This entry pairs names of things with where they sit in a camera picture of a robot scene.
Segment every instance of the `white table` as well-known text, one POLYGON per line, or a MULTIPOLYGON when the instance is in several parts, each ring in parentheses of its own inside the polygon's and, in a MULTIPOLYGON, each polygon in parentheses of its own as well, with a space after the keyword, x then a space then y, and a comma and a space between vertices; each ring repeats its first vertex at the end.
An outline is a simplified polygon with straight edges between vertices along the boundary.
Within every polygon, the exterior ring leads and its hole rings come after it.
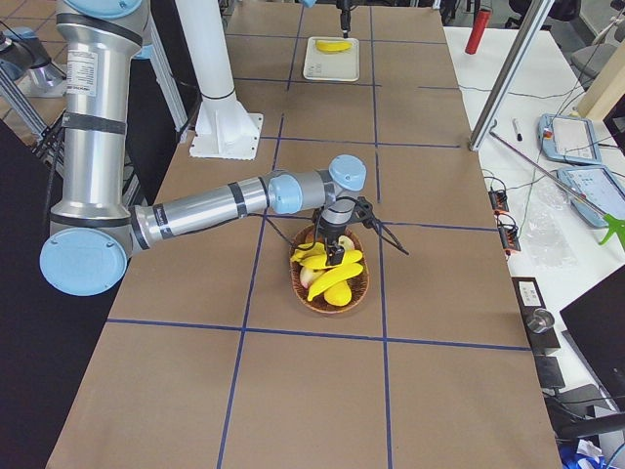
MULTIPOLYGON (((470 88, 490 90, 514 42, 516 31, 487 29, 474 55, 464 49, 471 33, 470 28, 447 27, 445 35, 451 51, 458 83, 461 87, 465 109, 472 128, 475 126, 488 93, 470 88)), ((567 93, 578 85, 558 45, 547 31, 541 31, 529 53, 521 63, 520 71, 512 84, 511 92, 546 97, 567 93)), ((570 95, 572 104, 561 109, 568 94, 548 99, 509 94, 497 115, 496 131, 526 155, 539 154, 537 123, 546 112, 569 114, 581 99, 583 89, 578 87, 570 95), (512 126, 516 118, 523 135, 517 142, 512 126)), ((598 139, 609 136, 602 122, 595 123, 598 139)), ((605 141, 614 144, 610 139, 605 141)), ((618 149, 601 148, 604 164, 612 171, 625 174, 625 159, 618 149)), ((479 150, 479 160, 484 175, 491 171, 514 188, 539 178, 531 166, 492 137, 487 137, 479 150)), ((538 160, 552 170, 563 165, 549 161, 544 156, 538 160)), ((493 188, 499 189, 498 183, 493 188)), ((599 283, 625 263, 625 253, 616 236, 605 246, 598 241, 605 230, 591 230, 566 202, 556 186, 546 178, 536 183, 529 199, 529 186, 508 191, 511 214, 522 224, 526 206, 526 220, 521 231, 521 252, 512 255, 508 262, 512 277, 536 277, 546 307, 556 317, 556 332, 562 348, 555 353, 562 375, 570 390, 586 384, 595 384, 591 374, 575 355, 562 336, 565 325, 560 310, 585 291, 599 283)))

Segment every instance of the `warning label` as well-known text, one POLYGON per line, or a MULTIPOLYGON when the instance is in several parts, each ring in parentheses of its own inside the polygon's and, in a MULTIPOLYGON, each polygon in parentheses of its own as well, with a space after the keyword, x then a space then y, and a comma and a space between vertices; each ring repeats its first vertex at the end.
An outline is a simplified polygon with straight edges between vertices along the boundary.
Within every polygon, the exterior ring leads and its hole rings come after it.
POLYGON ((67 52, 67 93, 96 96, 98 54, 83 51, 67 52))

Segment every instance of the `red cylinder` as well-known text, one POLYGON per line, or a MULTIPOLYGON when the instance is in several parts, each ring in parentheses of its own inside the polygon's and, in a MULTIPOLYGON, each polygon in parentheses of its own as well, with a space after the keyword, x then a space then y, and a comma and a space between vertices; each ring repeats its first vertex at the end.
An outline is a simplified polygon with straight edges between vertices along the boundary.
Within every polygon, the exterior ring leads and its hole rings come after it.
POLYGON ((469 36, 469 42, 467 42, 467 47, 465 49, 467 54, 474 54, 478 50, 479 42, 488 25, 490 15, 492 15, 492 12, 488 9, 482 8, 479 10, 478 17, 476 18, 476 22, 473 23, 471 36, 469 36))

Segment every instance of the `marker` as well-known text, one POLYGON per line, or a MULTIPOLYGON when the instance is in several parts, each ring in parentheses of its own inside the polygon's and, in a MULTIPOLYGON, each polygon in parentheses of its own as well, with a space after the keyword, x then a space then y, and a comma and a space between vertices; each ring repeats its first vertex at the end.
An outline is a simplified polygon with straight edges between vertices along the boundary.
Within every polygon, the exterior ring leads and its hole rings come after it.
POLYGON ((515 129, 515 134, 517 134, 517 140, 521 142, 523 140, 523 135, 521 135, 521 131, 519 130, 519 122, 516 119, 512 119, 512 126, 515 129))

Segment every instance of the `woven basket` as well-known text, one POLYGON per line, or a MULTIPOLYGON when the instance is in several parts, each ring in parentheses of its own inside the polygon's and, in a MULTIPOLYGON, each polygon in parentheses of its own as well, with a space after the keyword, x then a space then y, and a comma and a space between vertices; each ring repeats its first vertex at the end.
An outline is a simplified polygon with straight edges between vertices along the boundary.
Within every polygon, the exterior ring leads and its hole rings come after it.
MULTIPOLYGON (((293 243, 297 246, 305 242, 312 242, 313 241, 313 228, 314 226, 310 225, 304 228, 303 230, 301 230, 293 238, 293 243)), ((359 251, 362 251, 364 253, 362 249, 362 244, 360 243, 360 239, 358 239, 358 237, 354 234, 354 232, 351 232, 350 230, 345 230, 345 235, 354 242, 355 249, 358 249, 359 251)), ((293 252, 294 252, 294 249, 292 248, 291 252, 289 252, 289 257, 293 255, 293 252)), ((362 274, 360 274, 359 276, 348 279, 348 285, 350 286, 350 289, 352 290, 352 301, 345 306, 334 306, 334 305, 328 304, 323 299, 323 294, 316 296, 311 302, 308 301, 307 300, 308 291, 300 283, 300 271, 302 270, 302 266, 300 266, 300 264, 297 262, 289 263, 290 264, 289 271, 291 274, 291 286, 293 287, 293 291, 295 292, 295 295, 300 299, 300 301, 307 308, 310 308, 311 310, 316 311, 318 313, 322 313, 324 315, 336 315, 339 313, 344 313, 345 311, 348 311, 351 308, 358 305, 360 301, 362 301, 362 298, 364 298, 364 295, 367 292, 367 289, 369 288, 369 271, 367 269, 367 264, 365 262, 364 255, 362 257, 362 260, 359 261, 359 263, 362 264, 362 266, 364 267, 364 270, 362 271, 362 274)))

